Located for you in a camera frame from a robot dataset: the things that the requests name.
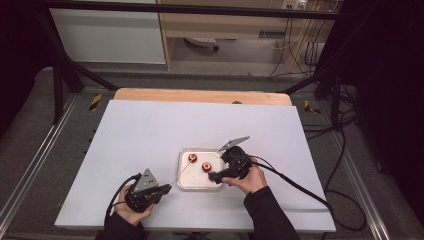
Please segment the handheld controller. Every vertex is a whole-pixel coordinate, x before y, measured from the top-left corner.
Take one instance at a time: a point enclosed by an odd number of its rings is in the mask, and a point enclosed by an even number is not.
[[[222,183],[223,177],[243,179],[252,167],[252,160],[239,146],[229,148],[222,154],[221,158],[225,163],[228,163],[228,168],[209,176],[216,184]]]
[[[147,168],[143,175],[131,185],[125,202],[135,212],[144,212],[150,205],[159,203],[163,195],[171,190],[172,186],[165,184],[159,186],[153,174]]]

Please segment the white table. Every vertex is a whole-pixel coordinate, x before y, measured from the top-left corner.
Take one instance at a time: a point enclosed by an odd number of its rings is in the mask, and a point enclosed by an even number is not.
[[[110,199],[128,177],[150,168],[161,185],[170,183],[181,149],[220,148],[246,135],[250,139],[240,147],[247,153],[325,198],[295,107],[112,100],[55,225],[100,229]],[[275,174],[265,174],[298,232],[335,231],[325,206]],[[174,184],[143,225],[149,231],[250,232],[243,199],[236,187],[192,192]]]

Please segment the white tray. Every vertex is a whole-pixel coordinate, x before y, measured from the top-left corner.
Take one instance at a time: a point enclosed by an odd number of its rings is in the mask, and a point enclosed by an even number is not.
[[[190,163],[188,156],[197,155],[197,161]],[[184,148],[180,152],[178,161],[178,186],[186,190],[216,190],[222,183],[216,184],[209,180],[208,174],[202,170],[202,164],[211,164],[211,171],[219,172],[224,169],[221,153],[212,148]]]

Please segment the metal frame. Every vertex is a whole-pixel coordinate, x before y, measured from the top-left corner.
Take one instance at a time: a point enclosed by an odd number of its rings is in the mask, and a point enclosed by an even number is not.
[[[328,108],[327,104],[323,104],[321,101],[318,103],[327,122],[331,123],[330,109]],[[339,151],[341,151],[343,142],[341,133],[333,131],[332,135],[335,140],[336,147]],[[358,172],[348,149],[345,149],[343,157],[343,166],[346,170],[347,176],[350,179],[350,182],[352,183],[352,187],[355,191],[356,197],[358,198],[358,201],[361,207],[363,208],[365,215],[367,216],[368,226],[370,227],[374,238],[378,240],[391,239],[389,232],[386,229],[386,225],[384,224],[383,219],[381,218],[378,209],[374,204],[374,201],[372,200],[372,197],[364,181],[362,180],[362,177]]]
[[[273,18],[301,18],[321,20],[342,20],[356,16],[355,13],[340,12],[315,12],[302,10],[243,8],[243,7],[218,7],[176,4],[147,4],[147,3],[116,3],[94,1],[68,1],[68,0],[39,0],[37,5],[47,8],[79,9],[97,11],[120,12],[154,12],[154,13],[185,13],[208,14],[228,16],[251,16]]]
[[[72,113],[76,100],[79,98],[78,95],[71,96],[67,101],[64,109],[64,114],[62,118],[58,121],[56,125],[53,125],[29,164],[27,170],[22,175],[21,180],[18,185],[13,190],[13,193],[7,200],[6,204],[3,206],[0,212],[0,239],[6,233],[7,228],[12,222],[13,217],[18,211],[22,201],[24,200],[26,194],[28,193],[32,183],[35,180],[38,172],[43,166],[44,161],[46,160],[50,150],[52,149],[54,143],[56,142],[57,137],[61,133],[66,121]]]

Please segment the floor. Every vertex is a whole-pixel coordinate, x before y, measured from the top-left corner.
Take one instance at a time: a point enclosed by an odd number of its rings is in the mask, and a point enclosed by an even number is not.
[[[108,65],[88,64],[110,82],[126,87],[146,88],[185,88],[209,90],[239,90],[275,92],[283,90],[307,77],[307,74],[267,77],[276,68],[280,52],[273,49],[272,42],[218,40],[220,50],[196,47],[179,39],[177,41],[173,67],[167,70],[163,66]],[[299,63],[302,71],[309,67]],[[283,65],[279,65],[275,74],[285,74]],[[19,209],[11,213],[14,218],[7,223],[8,229],[4,239],[93,239],[95,231],[68,231],[54,227],[54,220],[60,211],[60,202],[67,195],[73,178],[84,159],[84,151],[89,148],[90,139],[96,129],[108,99],[113,92],[105,91],[83,79],[87,85],[83,94],[67,94],[75,97],[75,108],[69,115],[66,125],[61,130],[53,146],[45,156],[43,165],[32,180],[32,187],[23,192]],[[0,140],[0,167],[8,169],[0,176],[0,205],[7,206],[9,196],[19,184],[21,176],[31,166],[33,156],[37,153],[45,136],[51,129],[53,119],[53,96],[51,94],[51,73],[41,72],[37,76],[36,86],[27,103],[16,117],[8,132]],[[298,107],[305,130],[311,130],[309,124],[327,124],[325,116],[328,101],[316,101],[313,90],[316,85],[302,89],[292,95],[293,104]],[[95,112],[88,108],[96,93],[103,93],[103,99]],[[305,111],[304,101],[308,100],[312,109],[322,111],[316,114]],[[349,109],[344,104],[342,110]],[[307,137],[315,133],[305,133]],[[360,126],[350,124],[345,128],[347,152],[346,158],[352,159],[360,173],[371,199],[375,203],[378,217],[386,227],[390,239],[424,239],[424,230],[406,204],[402,194],[390,175],[379,173],[372,156],[368,141],[362,134]],[[330,176],[340,154],[340,134],[330,132],[308,141],[311,154],[317,167],[318,175],[324,185]],[[355,183],[349,177],[349,164],[342,164],[331,183],[332,189],[358,200]],[[336,217],[349,226],[361,224],[361,214],[350,201],[336,195],[329,195],[329,200],[336,208]],[[337,227],[336,233],[330,233],[328,239],[388,239],[378,238],[374,226],[353,232]],[[245,234],[212,233],[209,239],[247,239]],[[184,239],[186,235],[174,233],[152,233],[149,239]],[[303,235],[302,239],[317,239],[319,236]]]

